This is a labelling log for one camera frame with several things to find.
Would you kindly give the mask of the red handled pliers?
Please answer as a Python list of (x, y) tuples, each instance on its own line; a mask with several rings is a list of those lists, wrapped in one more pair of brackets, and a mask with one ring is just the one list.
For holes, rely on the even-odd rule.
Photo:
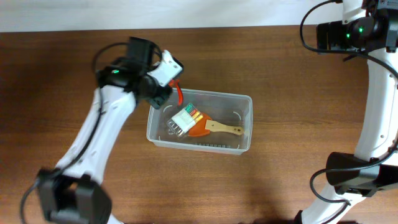
[(179, 79), (173, 79), (169, 82), (169, 86), (170, 87), (175, 87), (177, 89), (177, 93), (178, 93), (178, 106), (182, 106), (183, 105), (183, 93), (182, 93), (182, 89), (180, 86), (180, 80)]

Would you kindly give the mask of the clear case coloured bits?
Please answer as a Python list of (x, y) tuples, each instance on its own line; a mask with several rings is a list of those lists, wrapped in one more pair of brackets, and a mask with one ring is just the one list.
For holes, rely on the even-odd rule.
[(186, 135), (202, 119), (203, 114), (192, 103), (189, 103), (173, 115), (166, 122), (166, 125), (174, 135), (180, 138)]

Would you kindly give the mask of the orange scraper wooden handle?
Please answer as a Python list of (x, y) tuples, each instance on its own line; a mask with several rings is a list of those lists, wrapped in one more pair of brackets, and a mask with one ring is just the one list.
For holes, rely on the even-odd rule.
[(210, 116), (203, 113), (203, 117), (188, 132), (190, 137), (202, 137), (210, 133), (230, 133), (237, 136), (242, 135), (244, 129), (240, 126), (228, 126), (212, 120)]

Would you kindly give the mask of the orange socket bit rail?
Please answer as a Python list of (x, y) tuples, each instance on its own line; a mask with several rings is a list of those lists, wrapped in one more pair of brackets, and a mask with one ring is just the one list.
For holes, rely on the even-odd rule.
[(230, 145), (224, 145), (224, 144), (195, 143), (195, 145), (197, 145), (197, 146), (205, 146), (205, 147), (231, 148)]

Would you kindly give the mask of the clear plastic container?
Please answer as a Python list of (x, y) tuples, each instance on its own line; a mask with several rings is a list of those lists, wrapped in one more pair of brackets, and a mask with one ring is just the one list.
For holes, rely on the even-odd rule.
[(151, 108), (147, 139), (159, 147), (241, 155), (251, 146), (252, 98), (213, 91), (174, 90)]

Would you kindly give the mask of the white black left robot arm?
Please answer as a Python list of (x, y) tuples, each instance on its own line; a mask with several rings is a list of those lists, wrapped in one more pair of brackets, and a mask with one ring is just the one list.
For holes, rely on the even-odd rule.
[(46, 221), (51, 223), (118, 223), (102, 188), (106, 165), (119, 132), (140, 101), (159, 109), (171, 96), (170, 86), (184, 66), (167, 50), (146, 39), (130, 37), (126, 53), (91, 69), (97, 87), (90, 112), (76, 139), (54, 169), (41, 169), (32, 186)]

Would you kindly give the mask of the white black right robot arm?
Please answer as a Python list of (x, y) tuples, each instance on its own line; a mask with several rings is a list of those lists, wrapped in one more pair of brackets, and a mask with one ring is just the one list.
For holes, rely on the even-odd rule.
[(312, 188), (315, 201), (294, 223), (338, 223), (354, 205), (397, 188), (397, 1), (342, 1), (340, 21), (317, 25), (319, 54), (366, 59), (368, 97), (363, 128), (352, 154), (332, 152), (321, 174), (327, 183)]

